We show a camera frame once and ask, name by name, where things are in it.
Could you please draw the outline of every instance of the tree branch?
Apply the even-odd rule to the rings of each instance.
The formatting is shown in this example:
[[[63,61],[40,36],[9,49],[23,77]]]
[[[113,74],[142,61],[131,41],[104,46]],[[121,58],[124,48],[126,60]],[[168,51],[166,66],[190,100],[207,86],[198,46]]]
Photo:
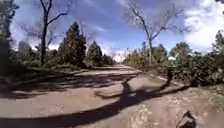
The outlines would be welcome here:
[[[42,8],[44,9],[44,12],[46,12],[46,11],[47,11],[47,9],[46,9],[46,7],[45,7],[45,5],[44,5],[43,0],[40,0],[40,3],[41,3],[41,5],[42,5]]]
[[[58,14],[55,18],[51,19],[47,24],[51,24],[52,22],[54,22],[55,20],[57,20],[58,18],[60,18],[61,16],[65,16],[65,15],[68,15],[68,13],[60,13]]]
[[[51,19],[51,20],[47,23],[47,25],[51,24],[52,22],[54,22],[55,20],[57,20],[57,19],[60,18],[61,16],[68,15],[68,13],[69,13],[69,11],[70,11],[70,9],[71,9],[71,5],[72,5],[72,3],[71,3],[71,1],[70,1],[69,4],[68,4],[68,9],[67,9],[67,11],[64,12],[64,13],[60,13],[60,14],[58,14],[55,18]]]
[[[48,9],[47,9],[47,14],[49,14],[51,8],[52,8],[52,0],[50,0],[49,6],[48,6]]]
[[[162,30],[165,30],[166,28],[166,25],[167,25],[167,23],[168,23],[168,21],[170,20],[170,18],[171,18],[171,16],[168,16],[167,18],[166,18],[166,20],[165,20],[165,22],[163,23],[163,25],[162,26],[160,26],[160,29],[156,32],[156,34],[152,37],[152,40],[154,40],[159,34],[160,34],[160,32],[162,31]]]

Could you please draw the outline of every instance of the ground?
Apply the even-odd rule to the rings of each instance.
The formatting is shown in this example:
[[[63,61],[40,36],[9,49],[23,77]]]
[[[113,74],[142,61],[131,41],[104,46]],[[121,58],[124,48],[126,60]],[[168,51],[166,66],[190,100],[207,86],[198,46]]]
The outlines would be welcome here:
[[[1,128],[175,128],[187,111],[197,128],[224,126],[206,91],[123,65],[30,79],[0,104]]]

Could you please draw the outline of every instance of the evergreen tree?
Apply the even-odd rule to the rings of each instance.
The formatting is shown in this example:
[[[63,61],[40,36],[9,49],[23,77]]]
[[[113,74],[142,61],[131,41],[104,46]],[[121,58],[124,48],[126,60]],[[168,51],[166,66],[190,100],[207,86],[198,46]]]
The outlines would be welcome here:
[[[18,6],[14,0],[0,1],[0,74],[8,73],[10,70],[10,24]]]
[[[19,42],[18,52],[28,55],[30,52],[32,52],[32,48],[28,42],[22,40]]]
[[[59,56],[63,63],[82,66],[85,58],[86,38],[80,34],[79,25],[75,22],[66,32],[66,37],[59,47]]]
[[[224,55],[224,37],[221,31],[216,34],[216,43],[213,44],[213,51],[217,54]]]
[[[162,44],[159,44],[158,47],[153,47],[153,60],[156,64],[161,64],[167,60],[167,51]]]
[[[170,56],[172,57],[186,57],[191,53],[189,45],[185,42],[177,43],[174,48],[170,51]]]
[[[21,60],[30,60],[35,58],[35,53],[28,42],[24,40],[19,42],[17,58]]]
[[[103,55],[102,61],[103,61],[104,65],[113,65],[114,64],[113,58],[106,54]]]
[[[99,45],[94,41],[88,49],[87,60],[91,61],[94,66],[100,66],[102,62],[102,51]]]

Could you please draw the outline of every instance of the dirt road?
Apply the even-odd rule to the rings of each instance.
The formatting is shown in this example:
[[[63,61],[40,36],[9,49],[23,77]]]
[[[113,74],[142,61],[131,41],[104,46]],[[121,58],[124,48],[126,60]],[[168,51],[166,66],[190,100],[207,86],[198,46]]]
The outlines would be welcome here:
[[[224,126],[200,89],[120,65],[50,76],[1,94],[0,128],[175,128],[187,111],[198,128]]]

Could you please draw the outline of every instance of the blue sky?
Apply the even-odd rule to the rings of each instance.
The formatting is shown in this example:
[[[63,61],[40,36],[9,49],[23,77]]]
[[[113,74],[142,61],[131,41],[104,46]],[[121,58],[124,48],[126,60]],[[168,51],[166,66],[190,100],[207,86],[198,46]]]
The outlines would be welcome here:
[[[12,36],[16,41],[25,39],[20,23],[32,24],[40,19],[39,12],[30,5],[31,0],[15,0],[20,5],[12,24]],[[58,25],[60,32],[65,32],[74,22],[81,20],[87,32],[97,33],[95,40],[101,45],[104,52],[112,48],[119,48],[119,52],[127,48],[139,48],[146,39],[144,32],[134,25],[127,24],[124,18],[124,8],[130,0],[76,0],[72,13],[61,19]],[[175,22],[177,25],[189,28],[188,33],[179,34],[163,32],[154,41],[162,43],[168,50],[175,43],[186,41],[194,50],[207,51],[215,40],[215,34],[224,28],[222,11],[224,5],[214,0],[138,0],[143,11],[149,17],[159,11],[167,2],[175,2],[185,9],[182,18]],[[51,47],[60,43],[58,39]]]

